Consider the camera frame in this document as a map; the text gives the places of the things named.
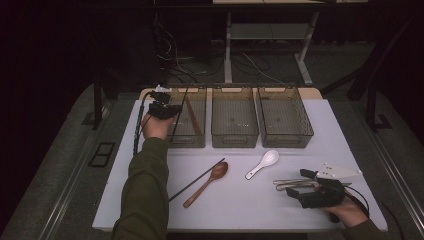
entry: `person's arm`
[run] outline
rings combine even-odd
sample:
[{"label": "person's arm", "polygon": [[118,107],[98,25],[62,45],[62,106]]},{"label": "person's arm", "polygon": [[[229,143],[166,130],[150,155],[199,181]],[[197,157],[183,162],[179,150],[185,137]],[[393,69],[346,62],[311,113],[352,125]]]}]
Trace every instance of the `person's arm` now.
[{"label": "person's arm", "polygon": [[342,231],[347,240],[386,240],[387,236],[369,219],[361,208],[350,198],[345,197],[340,205],[324,208],[336,215],[346,227]]},{"label": "person's arm", "polygon": [[142,121],[145,141],[131,160],[121,197],[121,216],[112,239],[166,239],[168,182],[166,138],[170,120],[146,115]]}]

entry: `plastic storage bin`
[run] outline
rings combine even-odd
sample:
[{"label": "plastic storage bin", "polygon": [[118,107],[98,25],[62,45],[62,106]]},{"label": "plastic storage bin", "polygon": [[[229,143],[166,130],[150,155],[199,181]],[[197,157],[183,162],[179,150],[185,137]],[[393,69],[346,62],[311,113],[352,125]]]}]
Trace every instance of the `plastic storage bin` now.
[{"label": "plastic storage bin", "polygon": [[206,125],[206,86],[169,86],[169,104],[183,105],[180,116],[169,127],[166,140],[170,148],[204,148]]},{"label": "plastic storage bin", "polygon": [[250,84],[216,84],[212,89],[212,146],[255,148],[259,136]]},{"label": "plastic storage bin", "polygon": [[289,84],[262,85],[256,96],[262,146],[305,148],[314,131],[298,89]]}]

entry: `chopsticks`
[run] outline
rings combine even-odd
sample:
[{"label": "chopsticks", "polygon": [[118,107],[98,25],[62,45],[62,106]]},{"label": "chopsticks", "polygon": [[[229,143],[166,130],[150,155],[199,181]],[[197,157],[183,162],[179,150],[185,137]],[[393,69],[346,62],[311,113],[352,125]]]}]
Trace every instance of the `chopsticks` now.
[{"label": "chopsticks", "polygon": [[197,182],[200,178],[202,178],[208,172],[210,172],[218,163],[220,163],[220,162],[222,162],[224,160],[225,160],[225,158],[223,158],[219,162],[215,163],[215,165],[213,165],[211,168],[209,168],[206,172],[204,172],[198,178],[194,179],[191,183],[189,183],[187,186],[185,186],[183,189],[181,189],[179,192],[177,192],[174,196],[172,196],[171,198],[169,198],[169,202],[171,202],[172,200],[174,200],[174,198],[176,198],[178,195],[180,195],[182,192],[184,192],[187,188],[189,188],[191,185],[193,185],[195,182]]}]

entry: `dark background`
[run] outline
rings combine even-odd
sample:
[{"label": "dark background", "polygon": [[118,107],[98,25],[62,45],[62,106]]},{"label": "dark background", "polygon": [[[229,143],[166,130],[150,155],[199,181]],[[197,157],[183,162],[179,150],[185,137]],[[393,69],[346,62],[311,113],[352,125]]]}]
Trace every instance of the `dark background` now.
[{"label": "dark background", "polygon": [[[419,1],[383,1],[384,10],[375,3],[379,2],[372,1],[365,12],[321,13],[314,40],[387,43],[419,11],[375,79],[424,143],[423,11],[417,7]],[[199,26],[192,17],[200,15],[183,19],[170,14],[170,30],[181,46],[197,40],[194,48],[205,49],[211,38],[220,37],[221,22],[211,14],[203,16]],[[187,24],[204,34],[185,30],[182,26]],[[211,31],[204,31],[205,26]],[[153,81],[140,79],[163,81],[150,30],[149,14],[87,14],[70,1],[0,1],[0,233],[73,103],[97,73],[102,73],[106,94],[112,98],[122,89]],[[134,55],[140,46],[145,46],[145,54]]]}]

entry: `white table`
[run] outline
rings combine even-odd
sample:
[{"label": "white table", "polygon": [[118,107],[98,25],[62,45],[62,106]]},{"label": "white table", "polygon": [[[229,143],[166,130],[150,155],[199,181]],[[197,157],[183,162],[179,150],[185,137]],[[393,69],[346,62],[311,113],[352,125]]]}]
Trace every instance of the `white table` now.
[{"label": "white table", "polygon": [[[119,217],[120,196],[132,157],[139,104],[140,101],[137,101],[131,113],[93,228],[110,231]],[[308,146],[305,149],[274,148],[280,153],[280,160],[260,170],[251,180],[246,180],[245,175],[270,149],[262,147],[260,136],[253,149],[212,148],[211,104],[208,102],[206,147],[169,149],[169,196],[224,157],[229,170],[222,179],[212,182],[189,208],[184,208],[183,203],[209,178],[209,174],[170,202],[169,231],[305,233],[343,228],[342,224],[331,223],[319,209],[303,209],[296,199],[276,191],[272,183],[276,179],[299,178],[302,168],[320,170],[324,163],[358,169],[327,100],[304,100],[304,104],[315,132]],[[344,181],[351,182],[351,187],[366,197],[371,219],[380,230],[386,231],[387,223],[363,176]]]}]

